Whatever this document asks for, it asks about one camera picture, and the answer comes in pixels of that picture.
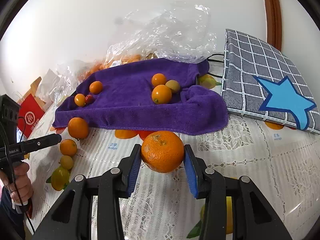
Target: blue star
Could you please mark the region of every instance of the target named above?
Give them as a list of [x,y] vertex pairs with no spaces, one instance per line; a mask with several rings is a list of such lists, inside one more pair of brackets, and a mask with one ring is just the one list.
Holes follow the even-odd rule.
[[268,92],[268,96],[263,101],[259,110],[289,112],[296,120],[299,130],[308,128],[309,117],[307,112],[315,108],[316,104],[310,99],[298,94],[288,76],[285,76],[279,83],[274,83],[257,76],[253,77]]

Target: human hand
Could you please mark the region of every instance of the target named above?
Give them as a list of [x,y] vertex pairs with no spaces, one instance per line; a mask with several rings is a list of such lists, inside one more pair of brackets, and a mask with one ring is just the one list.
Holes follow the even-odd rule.
[[[29,164],[25,162],[22,162],[19,166],[13,168],[14,174],[16,175],[16,177],[19,176],[16,179],[16,185],[23,202],[27,201],[33,195],[31,180],[27,175],[27,172],[29,169],[30,169]],[[10,194],[10,197],[15,202],[20,203],[14,184],[13,183],[9,184],[7,175],[2,170],[0,170],[0,179],[3,182],[3,184],[12,191],[12,193]]]

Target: white lace tablecloth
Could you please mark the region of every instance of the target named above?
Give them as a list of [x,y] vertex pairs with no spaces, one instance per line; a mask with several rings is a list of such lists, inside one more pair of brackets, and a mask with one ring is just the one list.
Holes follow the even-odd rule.
[[[54,107],[48,110],[32,138],[50,133],[54,111]],[[178,135],[208,167],[228,177],[249,176],[294,240],[302,239],[319,217],[319,136],[287,127],[272,130],[262,121],[234,115],[221,131]],[[66,130],[62,138],[70,138]],[[102,175],[129,156],[135,143],[142,144],[139,136],[123,140],[114,136],[114,130],[91,128],[87,139],[78,142],[70,179],[77,174],[87,178]],[[35,228],[62,192],[45,183],[59,166],[60,157],[59,146],[30,155],[29,176],[34,187],[31,221]],[[92,239],[97,239],[97,200],[94,198],[92,208]],[[125,239],[185,239],[200,220],[203,204],[204,200],[192,197],[183,164],[171,173],[160,174],[142,163],[131,198],[120,199]]]

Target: purple cloth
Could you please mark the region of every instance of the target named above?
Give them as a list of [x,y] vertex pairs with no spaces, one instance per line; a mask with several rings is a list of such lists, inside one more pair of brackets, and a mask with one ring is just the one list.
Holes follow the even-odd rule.
[[[67,127],[73,117],[85,119],[90,127],[124,130],[168,130],[189,135],[214,132],[228,123],[226,103],[214,91],[194,85],[196,76],[209,70],[208,61],[186,64],[164,58],[144,60],[98,71],[81,83],[76,92],[56,110],[53,127]],[[151,78],[163,73],[176,80],[182,91],[169,104],[151,99]],[[103,91],[95,101],[78,107],[77,93],[89,94],[89,86],[101,81]]]

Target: red paper bag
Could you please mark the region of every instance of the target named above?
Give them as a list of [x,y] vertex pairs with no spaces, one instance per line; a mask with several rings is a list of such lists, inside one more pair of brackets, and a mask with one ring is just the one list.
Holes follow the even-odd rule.
[[[21,108],[19,111],[19,116],[23,117],[26,120],[26,129],[24,135],[28,138],[36,127],[37,123],[40,121],[41,117],[44,115],[44,111],[38,105],[33,95],[28,95],[26,99],[22,102]],[[20,131],[23,131],[24,120],[18,120],[18,128]]]

